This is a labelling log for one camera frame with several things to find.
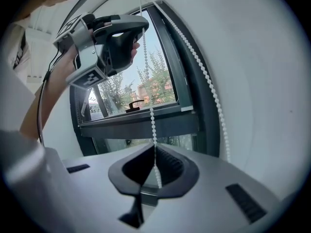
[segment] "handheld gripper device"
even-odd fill
[[[149,22],[133,15],[82,14],[67,22],[53,43],[62,54],[73,44],[77,48],[76,70],[66,82],[88,90],[129,68],[133,43],[141,38],[143,28],[146,31]]]

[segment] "black cable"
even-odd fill
[[[43,84],[42,84],[41,90],[40,90],[40,95],[39,95],[39,100],[38,100],[38,107],[37,107],[37,131],[38,131],[40,143],[42,143],[42,139],[41,139],[41,135],[40,135],[40,125],[39,125],[40,101],[41,101],[41,97],[42,97],[42,93],[43,93],[44,84],[45,84],[45,82],[49,79],[49,76],[50,76],[50,73],[51,73],[51,71],[50,71],[51,64],[52,64],[52,62],[55,60],[55,58],[57,57],[58,53],[59,53],[59,45],[57,44],[57,53],[56,53],[56,55],[54,56],[54,58],[52,59],[52,61],[51,61],[50,64],[49,64],[48,71],[47,71],[46,75],[44,76]],[[60,57],[62,57],[62,55],[60,55],[60,56],[56,59],[56,61],[54,62],[53,66],[54,66],[55,63],[60,59]]]

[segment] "person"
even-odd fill
[[[30,22],[30,14],[42,5],[53,6],[63,1],[66,0],[29,0],[18,13],[15,21],[8,27],[6,37],[2,43],[2,49],[7,51],[4,53],[4,56],[7,56],[9,67],[14,70],[24,84],[27,82],[27,65],[30,63],[30,50],[25,34]],[[133,44],[132,59],[135,57],[138,47],[139,43]],[[53,107],[67,88],[66,77],[75,70],[73,59],[76,55],[75,46],[71,46],[66,54],[56,63],[54,71],[49,77],[42,101],[42,127],[46,124]],[[35,93],[35,99],[20,127],[20,132],[24,136],[36,140],[39,138],[36,116],[40,89],[41,87]]]

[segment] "white shirt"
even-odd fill
[[[2,42],[2,53],[8,63],[9,68],[13,69],[15,61],[17,59],[17,53],[20,49],[20,44],[23,35],[30,23],[30,16],[14,22],[9,25]],[[30,65],[30,50],[26,41],[23,49],[23,55],[19,61],[19,64],[14,68],[14,72],[19,79],[26,84],[27,82],[27,66]]]

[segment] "window latch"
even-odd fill
[[[133,112],[133,111],[139,111],[140,108],[139,107],[134,108],[133,103],[144,102],[144,101],[145,100],[136,100],[136,101],[129,103],[128,106],[130,106],[130,108],[128,110],[125,110],[125,112],[129,113],[129,112]]]

